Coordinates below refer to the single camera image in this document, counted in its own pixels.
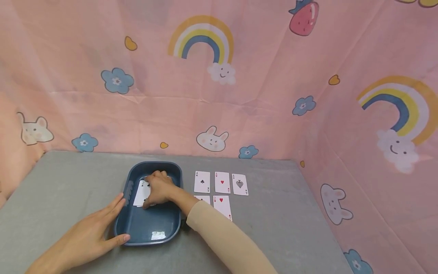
cloud print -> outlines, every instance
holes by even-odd
[[[413,171],[413,164],[418,162],[420,157],[415,151],[415,145],[408,138],[398,136],[390,129],[377,132],[379,141],[377,147],[383,152],[385,158],[393,163],[398,171],[409,174]]]
[[[228,63],[213,63],[212,66],[208,67],[207,71],[212,77],[212,80],[219,82],[221,85],[234,85],[236,83],[236,77],[234,76],[236,70]]]

beige sleeve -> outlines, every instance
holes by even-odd
[[[193,206],[187,224],[201,235],[231,273],[277,273],[257,245],[206,202],[199,201]]]

pink fabric backdrop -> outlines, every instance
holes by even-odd
[[[0,207],[52,149],[293,159],[354,274],[437,273],[437,4],[1,0]]]

playing card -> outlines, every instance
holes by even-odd
[[[233,217],[231,216],[230,198],[228,196],[213,196],[213,207],[230,221],[233,221]]]
[[[205,201],[207,204],[211,205],[210,196],[207,195],[195,195],[199,200]]]
[[[194,191],[210,193],[210,172],[196,171],[194,173]]]
[[[149,197],[150,194],[151,187],[149,186],[149,183],[145,180],[140,180],[133,205],[137,207],[143,206],[143,202]]]
[[[233,193],[248,196],[246,176],[243,174],[232,174],[231,177],[233,179]]]
[[[218,193],[231,193],[230,174],[228,172],[215,172],[215,191]]]

blue flower print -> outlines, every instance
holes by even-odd
[[[313,100],[313,96],[307,96],[306,98],[300,98],[295,103],[295,108],[292,111],[293,115],[304,115],[309,110],[314,109],[316,102]]]
[[[134,84],[134,78],[125,74],[121,68],[113,68],[113,71],[102,71],[100,74],[105,81],[105,88],[111,93],[126,94],[129,87]]]
[[[345,253],[345,258],[347,259],[348,264],[353,270],[354,274],[373,274],[373,269],[371,266],[362,260],[359,253],[356,250],[350,249],[348,253]]]
[[[93,152],[94,147],[99,144],[96,138],[91,137],[88,133],[82,133],[76,139],[73,139],[71,143],[76,147],[80,152]]]
[[[251,159],[254,155],[257,155],[258,149],[255,146],[243,146],[240,148],[239,158],[241,159]]]

